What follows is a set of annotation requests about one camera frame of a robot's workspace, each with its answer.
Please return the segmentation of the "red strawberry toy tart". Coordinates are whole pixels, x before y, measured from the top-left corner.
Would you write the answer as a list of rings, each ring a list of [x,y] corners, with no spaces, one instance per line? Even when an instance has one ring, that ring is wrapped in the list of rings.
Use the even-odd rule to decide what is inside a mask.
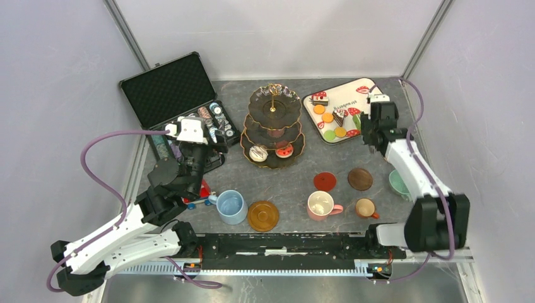
[[[287,146],[283,148],[278,148],[275,151],[276,156],[279,158],[289,158],[290,156],[293,155],[293,152],[294,152],[294,148],[291,143],[289,143]]]

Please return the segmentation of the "green toy cake roll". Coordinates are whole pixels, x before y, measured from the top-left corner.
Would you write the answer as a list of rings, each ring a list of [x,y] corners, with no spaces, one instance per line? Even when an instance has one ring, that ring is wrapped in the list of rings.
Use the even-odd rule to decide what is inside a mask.
[[[360,115],[359,114],[354,115],[352,117],[352,120],[353,120],[353,123],[355,125],[355,129],[361,131],[362,130],[362,124],[361,124],[361,120],[360,120]]]

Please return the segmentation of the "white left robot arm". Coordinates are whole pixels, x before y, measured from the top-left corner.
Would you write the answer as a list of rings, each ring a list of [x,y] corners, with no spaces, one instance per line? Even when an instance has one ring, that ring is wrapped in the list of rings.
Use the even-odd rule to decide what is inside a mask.
[[[114,219],[77,241],[51,245],[55,266],[46,281],[51,292],[85,295],[136,264],[198,252],[192,225],[178,216],[200,199],[207,160],[212,153],[228,152],[226,136],[191,116],[168,123],[160,134],[178,143],[181,158],[157,161],[147,190],[133,202],[120,197],[122,209]]]

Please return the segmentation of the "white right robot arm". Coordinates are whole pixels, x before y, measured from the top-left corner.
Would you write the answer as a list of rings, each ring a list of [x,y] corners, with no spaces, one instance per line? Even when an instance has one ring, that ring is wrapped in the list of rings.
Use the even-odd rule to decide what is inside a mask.
[[[399,128],[394,102],[372,102],[369,113],[360,115],[366,145],[374,148],[395,168],[405,183],[413,207],[403,223],[380,223],[364,241],[366,253],[383,256],[390,246],[415,253],[462,249],[467,240],[470,201],[454,193],[422,159],[406,128]]]

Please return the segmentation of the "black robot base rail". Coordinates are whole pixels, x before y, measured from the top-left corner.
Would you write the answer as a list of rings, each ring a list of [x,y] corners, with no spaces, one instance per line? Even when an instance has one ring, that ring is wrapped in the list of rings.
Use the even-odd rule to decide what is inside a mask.
[[[209,233],[197,235],[172,257],[187,273],[372,277],[380,265],[407,254],[361,232]]]

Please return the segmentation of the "white chocolate striped toy donut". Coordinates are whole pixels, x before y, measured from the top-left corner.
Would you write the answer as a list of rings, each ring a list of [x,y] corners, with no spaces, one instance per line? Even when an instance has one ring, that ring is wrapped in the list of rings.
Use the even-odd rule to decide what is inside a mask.
[[[266,147],[262,145],[254,145],[249,149],[249,157],[253,162],[264,162],[268,155]]]

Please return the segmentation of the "chocolate cake slice toy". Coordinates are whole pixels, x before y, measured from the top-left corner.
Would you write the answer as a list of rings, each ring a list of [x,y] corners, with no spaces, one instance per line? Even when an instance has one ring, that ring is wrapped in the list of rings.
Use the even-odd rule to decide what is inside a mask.
[[[332,112],[332,114],[334,116],[334,121],[336,122],[336,124],[339,127],[343,127],[344,126],[344,119],[346,117],[345,112],[346,111],[344,109],[335,109]]]

